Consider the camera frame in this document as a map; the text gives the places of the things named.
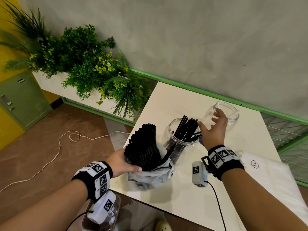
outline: hand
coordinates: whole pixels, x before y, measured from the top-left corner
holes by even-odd
[[[112,153],[110,157],[106,159],[106,162],[110,165],[113,176],[118,177],[126,172],[141,172],[142,168],[136,165],[131,165],[126,162],[124,155],[125,147]]]
[[[228,118],[221,109],[216,108],[214,116],[217,118],[212,118],[215,125],[211,125],[211,129],[208,130],[202,122],[198,122],[199,128],[202,133],[202,141],[206,150],[210,150],[220,144],[224,144],[226,127],[228,124]]]

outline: bundle of black straws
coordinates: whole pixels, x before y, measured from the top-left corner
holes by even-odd
[[[151,171],[161,165],[162,159],[156,146],[156,126],[144,124],[132,135],[126,146],[124,155],[131,164]]]
[[[173,136],[178,140],[187,143],[198,140],[201,135],[200,132],[195,133],[198,128],[197,121],[198,119],[188,119],[188,117],[184,115],[176,131],[172,132]],[[170,159],[174,164],[177,162],[182,151],[186,147],[185,145],[179,143],[178,140],[171,138],[167,141],[167,143],[164,144],[164,147],[167,149],[168,153],[173,149],[172,153],[170,154]]]

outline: jar rim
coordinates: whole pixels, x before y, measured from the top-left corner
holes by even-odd
[[[213,105],[214,112],[216,112],[216,104]],[[233,105],[226,103],[226,102],[223,102],[223,101],[219,101],[219,105],[225,106],[225,107],[231,109],[233,112],[238,111]],[[228,118],[228,120],[234,122],[234,121],[237,121],[239,119],[239,117],[240,117],[240,114],[237,113],[236,118]]]
[[[179,140],[177,137],[174,136],[174,134],[172,134],[171,124],[174,123],[174,122],[180,122],[181,120],[182,120],[181,118],[176,118],[176,119],[172,120],[170,122],[170,124],[168,125],[168,132],[169,132],[170,138],[173,139],[176,143],[179,143],[179,144],[184,145],[184,146],[193,145],[194,143],[199,141],[199,139],[192,141],[192,142],[185,142],[185,141]]]

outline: power cord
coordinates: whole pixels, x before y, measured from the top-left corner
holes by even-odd
[[[218,207],[219,207],[219,211],[220,211],[220,215],[221,215],[221,219],[222,219],[222,222],[224,223],[225,231],[227,231],[226,225],[225,225],[225,221],[224,221],[224,217],[222,216],[222,212],[221,212],[221,209],[220,209],[220,205],[219,205],[219,201],[218,201],[218,197],[217,197],[216,191],[215,191],[214,187],[212,186],[212,184],[210,182],[208,182],[208,181],[204,181],[204,182],[209,183],[210,186],[212,187],[214,193],[215,193],[215,196],[216,196],[216,199],[217,199],[217,203],[218,203]]]
[[[87,213],[93,213],[93,211],[86,211],[86,212],[81,213],[79,216],[77,216],[77,217],[70,223],[70,225],[67,227],[67,229],[66,229],[65,231],[67,231],[67,230],[70,228],[70,226],[71,226],[79,217],[81,217],[82,215],[87,214]]]
[[[100,139],[100,138],[102,138],[102,137],[110,136],[110,135],[112,135],[112,134],[115,133],[115,132],[120,132],[120,133],[124,133],[124,134],[130,134],[130,133],[127,133],[127,132],[115,131],[115,132],[112,132],[112,133],[109,134],[109,135],[104,135],[104,136],[97,137],[97,138],[95,138],[95,139],[91,139],[91,138],[89,138],[89,137],[87,137],[87,136],[80,135],[78,131],[68,131],[68,132],[66,132],[65,134],[61,135],[61,136],[59,137],[59,139],[58,139],[58,142],[59,142],[59,151],[58,151],[58,153],[56,154],[56,156],[52,159],[52,161],[50,161],[50,162],[48,162],[47,164],[45,164],[44,167],[43,167],[40,171],[38,171],[32,178],[34,178],[36,175],[38,175],[48,164],[50,164],[51,162],[53,162],[53,161],[57,158],[57,156],[58,156],[59,153],[60,153],[60,148],[61,148],[60,138],[62,138],[64,135],[66,135],[66,134],[69,133],[69,132],[77,132],[77,133],[69,134],[69,136],[68,136],[68,137],[70,138],[70,140],[72,140],[71,135],[78,135],[78,140],[72,140],[73,142],[78,142],[80,137],[85,137],[85,138],[88,138],[88,139],[90,139],[90,140],[96,140],[96,139]],[[19,183],[19,182],[29,181],[29,180],[31,180],[32,178],[29,178],[29,179],[26,179],[26,180],[22,180],[22,181],[13,182],[13,183],[7,185],[6,187],[4,187],[2,190],[0,190],[0,193],[1,193],[5,188],[9,187],[10,185],[13,185],[13,184],[16,184],[16,183]]]

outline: black cable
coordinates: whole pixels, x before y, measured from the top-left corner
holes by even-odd
[[[212,186],[212,184],[211,184],[210,182],[208,182],[208,181],[204,181],[204,182],[209,183],[209,184],[210,184],[210,186],[213,188],[213,191],[214,191],[215,196],[216,196],[216,199],[217,199],[217,203],[218,203],[218,207],[219,207],[219,211],[220,211],[221,219],[222,219],[222,222],[224,223],[225,231],[227,231],[227,229],[226,229],[226,225],[225,225],[225,221],[224,221],[224,218],[223,218],[222,213],[221,213],[221,209],[220,209],[220,205],[219,205],[219,201],[218,201],[218,197],[217,197],[216,191],[215,191],[214,187]]]
[[[81,213],[79,216],[77,216],[71,223],[70,225],[67,227],[67,229],[65,231],[67,231],[69,229],[69,227],[79,218],[81,217],[82,215],[86,214],[86,213],[93,213],[93,211],[86,211],[86,212],[83,212]]]

